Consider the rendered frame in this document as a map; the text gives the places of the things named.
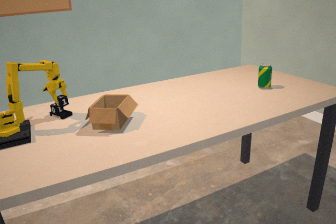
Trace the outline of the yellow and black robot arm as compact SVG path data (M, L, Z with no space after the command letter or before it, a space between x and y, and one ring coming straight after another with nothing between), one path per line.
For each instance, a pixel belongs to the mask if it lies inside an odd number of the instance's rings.
M58 63L56 62L39 61L39 63L19 64L20 63L14 62L6 63L7 98L9 99L8 106L10 110L6 111L5 114L3 112L0 113L0 137L8 137L9 135L15 134L16 132L20 132L20 123L23 123L23 121L25 120L23 113L23 104L22 101L20 101L19 97L18 72L43 70L46 71L48 80L57 80L60 77ZM16 120L13 115L14 113L16 115Z

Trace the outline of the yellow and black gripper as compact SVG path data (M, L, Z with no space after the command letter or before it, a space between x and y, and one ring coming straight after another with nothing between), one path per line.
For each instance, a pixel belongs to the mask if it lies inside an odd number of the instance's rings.
M64 82L64 79L51 80L49 82L46 82L46 86L42 89L42 91L47 90L54 99L54 101L58 104L56 96L57 89L60 89L62 94L67 96L66 83Z

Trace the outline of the green drink can with yellow stripes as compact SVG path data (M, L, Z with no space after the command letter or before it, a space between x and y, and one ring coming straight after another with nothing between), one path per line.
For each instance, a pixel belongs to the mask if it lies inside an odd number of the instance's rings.
M262 63L259 67L258 73L258 86L262 89L268 89L271 87L271 75L272 67L271 64Z

